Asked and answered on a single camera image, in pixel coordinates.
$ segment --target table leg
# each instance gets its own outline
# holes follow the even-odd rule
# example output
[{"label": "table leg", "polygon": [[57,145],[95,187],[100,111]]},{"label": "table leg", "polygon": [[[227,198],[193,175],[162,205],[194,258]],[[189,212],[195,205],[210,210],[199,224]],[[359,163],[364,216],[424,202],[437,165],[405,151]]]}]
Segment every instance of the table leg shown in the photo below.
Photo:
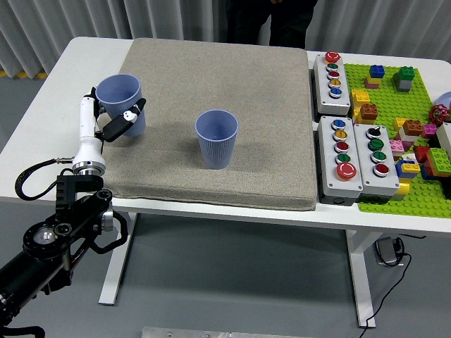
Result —
[{"label": "table leg", "polygon": [[[357,319],[359,321],[359,326],[361,327],[366,327],[366,319],[373,315],[373,304],[371,302],[371,293],[369,291],[364,251],[381,235],[382,232],[346,230],[347,250],[350,255]],[[368,321],[368,327],[376,327],[374,318]]]},{"label": "table leg", "polygon": [[[113,250],[110,265],[106,272],[104,286],[101,290],[99,303],[102,305],[113,306],[118,295],[119,283],[121,282],[122,271],[124,269],[125,260],[127,259],[128,249],[130,247],[133,230],[135,228],[136,213],[121,213],[127,220],[128,238],[120,247]],[[118,238],[121,236],[118,222],[114,220],[114,225],[118,229]]]}]

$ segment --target gray felt pad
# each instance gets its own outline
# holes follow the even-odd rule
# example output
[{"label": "gray felt pad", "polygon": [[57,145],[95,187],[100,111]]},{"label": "gray felt pad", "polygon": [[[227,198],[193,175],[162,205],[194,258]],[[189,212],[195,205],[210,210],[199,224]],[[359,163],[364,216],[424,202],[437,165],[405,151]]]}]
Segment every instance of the gray felt pad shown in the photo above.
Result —
[{"label": "gray felt pad", "polygon": [[[307,53],[301,49],[136,39],[121,73],[140,78],[147,128],[105,144],[119,198],[312,210],[316,176]],[[240,121],[226,169],[204,165],[194,130],[213,108]]]}]

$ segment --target cup rim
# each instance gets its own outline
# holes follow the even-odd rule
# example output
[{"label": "cup rim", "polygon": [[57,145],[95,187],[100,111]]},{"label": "cup rim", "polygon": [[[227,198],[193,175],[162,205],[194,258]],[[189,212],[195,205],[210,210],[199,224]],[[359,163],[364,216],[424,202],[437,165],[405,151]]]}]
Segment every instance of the cup rim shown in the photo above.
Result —
[{"label": "cup rim", "polygon": [[[237,123],[237,129],[234,131],[233,134],[231,134],[231,136],[227,137],[226,139],[208,139],[208,138],[203,137],[202,135],[200,135],[199,130],[197,130],[197,121],[198,121],[204,114],[207,114],[207,113],[209,113],[209,112],[211,112],[211,111],[223,111],[223,112],[225,112],[225,113],[231,115],[231,116],[235,119],[235,121],[236,121],[236,123]],[[224,142],[224,141],[228,141],[229,139],[232,139],[232,138],[238,133],[238,129],[240,128],[240,123],[238,122],[238,119],[236,118],[236,116],[233,115],[230,111],[225,111],[224,109],[210,109],[210,110],[208,110],[208,111],[203,112],[202,114],[200,114],[200,115],[197,117],[196,122],[194,123],[194,128],[196,129],[197,136],[199,136],[201,139],[204,139],[205,141],[208,141],[208,142]]]},{"label": "cup rim", "polygon": [[108,102],[108,101],[105,101],[105,100],[101,100],[101,99],[98,97],[98,95],[97,95],[97,89],[99,88],[99,86],[100,86],[103,82],[107,81],[107,80],[108,80],[109,78],[111,78],[111,77],[115,77],[115,76],[118,76],[118,75],[126,75],[126,76],[128,76],[128,77],[133,77],[135,80],[138,81],[138,89],[136,90],[136,92],[133,93],[133,95],[132,95],[131,97],[134,97],[137,93],[140,92],[140,90],[141,90],[141,82],[140,82],[140,79],[138,79],[136,76],[134,76],[134,75],[132,75],[132,74],[127,74],[127,73],[113,74],[113,75],[111,75],[111,76],[105,77],[105,78],[97,85],[97,87],[96,87],[96,97],[97,97],[97,99],[99,100],[100,104],[101,104],[102,102],[104,102],[105,104],[123,104],[124,102],[130,100],[130,98],[128,98],[128,99],[125,99],[125,100],[122,100],[122,101]]}]

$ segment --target red lego brick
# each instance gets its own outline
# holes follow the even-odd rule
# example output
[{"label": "red lego brick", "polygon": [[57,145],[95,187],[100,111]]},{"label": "red lego brick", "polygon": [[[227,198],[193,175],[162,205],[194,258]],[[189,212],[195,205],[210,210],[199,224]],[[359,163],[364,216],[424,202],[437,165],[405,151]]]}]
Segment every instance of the red lego brick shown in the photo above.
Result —
[{"label": "red lego brick", "polygon": [[414,146],[414,153],[418,163],[425,163],[427,161],[427,153],[430,147],[428,146]]}]

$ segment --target blue button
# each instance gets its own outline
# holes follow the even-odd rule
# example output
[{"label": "blue button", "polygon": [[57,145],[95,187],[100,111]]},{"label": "blue button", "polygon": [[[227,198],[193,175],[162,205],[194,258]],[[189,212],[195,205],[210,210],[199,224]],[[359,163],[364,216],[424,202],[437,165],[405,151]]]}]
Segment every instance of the blue button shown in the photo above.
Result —
[{"label": "blue button", "polygon": [[346,127],[346,123],[345,121],[341,121],[341,120],[334,120],[332,122],[332,128],[334,130],[343,130]]}]

